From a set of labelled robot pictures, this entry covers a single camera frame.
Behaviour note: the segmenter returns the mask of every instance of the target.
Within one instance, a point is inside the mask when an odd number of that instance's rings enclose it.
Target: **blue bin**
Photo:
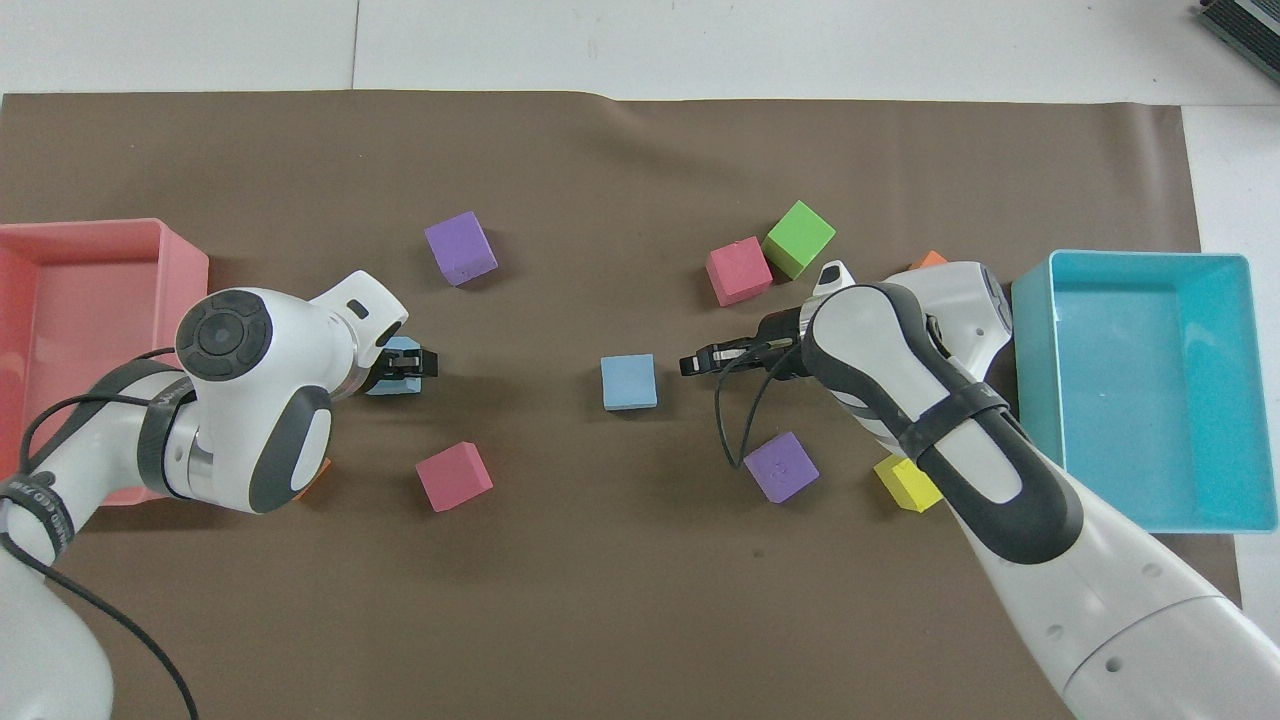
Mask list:
[[[1275,530],[1244,258],[1057,250],[1012,309],[1042,452],[1149,532]]]

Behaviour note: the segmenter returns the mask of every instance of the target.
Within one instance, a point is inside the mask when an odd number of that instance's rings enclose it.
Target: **yellow cube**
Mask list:
[[[876,474],[902,510],[924,512],[942,500],[933,480],[906,457],[890,455],[876,465]]]

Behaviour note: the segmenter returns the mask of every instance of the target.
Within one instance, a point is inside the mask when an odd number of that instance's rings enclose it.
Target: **pink bin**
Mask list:
[[[17,469],[22,432],[41,410],[173,345],[182,316],[207,292],[209,256],[154,218],[0,225],[0,478]],[[32,448],[65,413],[45,423]],[[129,488],[105,505],[156,497]]]

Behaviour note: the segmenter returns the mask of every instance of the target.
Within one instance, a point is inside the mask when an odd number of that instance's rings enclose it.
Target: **brown tablecloth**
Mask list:
[[[929,249],[1006,282],[1056,247],[1198,249],[1176,108],[5,97],[0,220],[159,217],[214,288],[310,297],[364,268],[442,357],[421,396],[338,406],[302,501],[105,509],[60,568],[148,628],[211,719],[1066,717],[956,521],[897,510],[884,452],[820,388],[778,384],[758,419],[754,445],[794,430],[822,471],[776,506],[726,465],[713,382],[678,377],[808,295],[813,270],[719,309],[703,269],[797,199],[838,231],[819,263],[863,279]],[[463,210],[500,266],[452,288],[422,228]],[[605,413],[599,359],[634,352],[660,405]],[[735,380],[736,425],[759,377]],[[463,439],[495,487],[433,514],[413,464]],[[1238,598],[1230,538],[1175,547]],[[178,716],[159,665],[83,614],[116,716]]]

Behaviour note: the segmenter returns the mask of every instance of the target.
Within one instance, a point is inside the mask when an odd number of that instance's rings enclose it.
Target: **white robotic arm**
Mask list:
[[[315,300],[257,288],[214,293],[178,331],[186,372],[134,360],[105,375],[19,473],[0,486],[0,533],[50,565],[111,492],[268,512],[315,478],[330,406],[388,369],[408,313],[367,273]],[[428,360],[434,355],[422,351]],[[424,363],[434,374],[434,363]],[[111,675],[92,634],[0,551],[0,720],[106,719]]]
[[[1009,340],[984,268],[951,263],[879,284],[823,269],[801,307],[755,338],[708,346],[685,374],[812,375],[938,486],[1044,675],[1079,717],[1275,717],[1280,650],[1208,582],[1039,454],[983,377]],[[785,348],[799,343],[797,359]]]

